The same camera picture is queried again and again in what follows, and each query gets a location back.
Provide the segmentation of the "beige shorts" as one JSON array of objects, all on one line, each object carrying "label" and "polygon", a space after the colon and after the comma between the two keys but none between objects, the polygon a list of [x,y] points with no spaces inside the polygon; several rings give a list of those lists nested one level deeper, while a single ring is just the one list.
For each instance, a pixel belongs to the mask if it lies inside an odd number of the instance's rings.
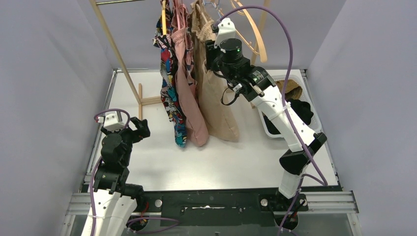
[{"label": "beige shorts", "polygon": [[200,111],[205,120],[208,133],[224,141],[237,142],[239,129],[230,107],[221,104],[228,103],[223,95],[225,86],[221,78],[206,69],[205,42],[214,40],[211,31],[212,18],[206,13],[201,0],[191,3],[191,36],[193,40],[194,72],[197,81],[197,96]]}]

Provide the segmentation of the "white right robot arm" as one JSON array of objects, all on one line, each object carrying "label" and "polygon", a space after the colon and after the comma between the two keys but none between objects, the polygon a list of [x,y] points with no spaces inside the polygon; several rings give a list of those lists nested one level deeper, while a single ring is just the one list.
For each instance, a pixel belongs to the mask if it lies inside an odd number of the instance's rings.
[{"label": "white right robot arm", "polygon": [[275,80],[265,69],[251,65],[249,59],[243,56],[239,39],[229,38],[219,44],[207,40],[205,48],[206,69],[225,79],[235,97],[243,95],[266,115],[287,142],[289,149],[279,159],[284,174],[276,202],[281,209],[290,209],[296,204],[295,194],[302,175],[312,163],[312,157],[326,142],[326,135],[312,130],[289,102],[282,101]]}]

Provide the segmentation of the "white plastic basket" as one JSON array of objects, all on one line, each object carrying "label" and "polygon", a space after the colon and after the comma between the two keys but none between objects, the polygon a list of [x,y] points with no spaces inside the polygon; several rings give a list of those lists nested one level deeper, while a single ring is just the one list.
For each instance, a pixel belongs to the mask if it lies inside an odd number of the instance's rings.
[{"label": "white plastic basket", "polygon": [[[312,104],[312,101],[307,93],[306,85],[301,77],[297,75],[290,75],[285,89],[285,100],[295,102],[292,105],[293,110],[298,114],[302,121],[307,122],[307,125],[319,133],[322,130],[321,122],[317,112]],[[271,139],[283,138],[277,128],[268,120],[261,110],[258,111],[261,123],[266,135]]]}]

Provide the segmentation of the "blue hanger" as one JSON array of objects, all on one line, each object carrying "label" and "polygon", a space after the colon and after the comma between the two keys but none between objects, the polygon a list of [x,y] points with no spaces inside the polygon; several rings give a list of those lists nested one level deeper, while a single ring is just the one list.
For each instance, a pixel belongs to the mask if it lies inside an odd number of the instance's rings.
[{"label": "blue hanger", "polygon": [[221,9],[220,9],[221,0],[202,0],[202,2],[203,2],[203,5],[211,5],[215,9],[217,15],[219,17],[222,17]]}]

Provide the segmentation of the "brown shorts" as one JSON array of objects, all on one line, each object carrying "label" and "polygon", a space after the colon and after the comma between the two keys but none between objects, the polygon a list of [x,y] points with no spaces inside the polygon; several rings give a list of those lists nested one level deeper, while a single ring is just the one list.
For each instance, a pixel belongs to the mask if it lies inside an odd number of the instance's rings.
[{"label": "brown shorts", "polygon": [[[275,82],[278,87],[278,94],[281,94],[284,80],[279,80]],[[287,81],[287,86],[285,88],[285,100],[293,99],[293,100],[300,100],[302,95],[303,89],[302,87],[294,80],[289,79]]]}]

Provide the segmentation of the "wooden hanger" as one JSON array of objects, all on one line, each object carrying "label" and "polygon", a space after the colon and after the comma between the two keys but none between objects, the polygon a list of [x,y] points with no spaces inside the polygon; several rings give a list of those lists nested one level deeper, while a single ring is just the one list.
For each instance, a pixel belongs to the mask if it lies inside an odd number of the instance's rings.
[{"label": "wooden hanger", "polygon": [[237,14],[245,17],[248,20],[250,27],[255,36],[255,41],[253,43],[252,41],[246,40],[244,36],[238,30],[236,31],[237,35],[243,40],[243,43],[245,43],[248,46],[248,48],[252,51],[252,56],[250,59],[251,63],[255,64],[257,58],[260,59],[261,63],[267,62],[268,61],[267,50],[265,47],[264,40],[262,38],[262,33],[264,31],[266,20],[267,20],[267,13],[266,12],[261,13],[258,23],[255,22],[251,14],[246,9],[237,11]]}]

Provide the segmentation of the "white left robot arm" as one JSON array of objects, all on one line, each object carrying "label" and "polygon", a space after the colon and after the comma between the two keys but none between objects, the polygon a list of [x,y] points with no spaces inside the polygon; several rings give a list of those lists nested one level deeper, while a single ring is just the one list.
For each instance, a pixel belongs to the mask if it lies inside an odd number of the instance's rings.
[{"label": "white left robot arm", "polygon": [[105,124],[100,129],[105,136],[101,156],[91,174],[91,205],[82,231],[84,236],[120,236],[131,214],[145,205],[143,187],[126,181],[133,145],[148,138],[150,130],[146,119],[132,117],[129,122],[136,128],[121,123]]}]

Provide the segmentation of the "black shorts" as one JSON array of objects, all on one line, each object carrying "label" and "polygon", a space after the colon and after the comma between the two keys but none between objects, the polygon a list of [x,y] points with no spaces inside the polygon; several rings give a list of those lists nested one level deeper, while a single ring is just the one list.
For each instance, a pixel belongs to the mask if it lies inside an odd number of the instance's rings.
[{"label": "black shorts", "polygon": [[[292,109],[305,124],[311,124],[314,113],[311,111],[311,105],[308,102],[293,99],[289,99],[286,101],[290,102]],[[264,119],[263,124],[264,128],[266,128],[266,133],[271,134],[273,138],[281,138],[282,135],[280,131],[272,124],[272,122],[264,113],[261,114]]]}]

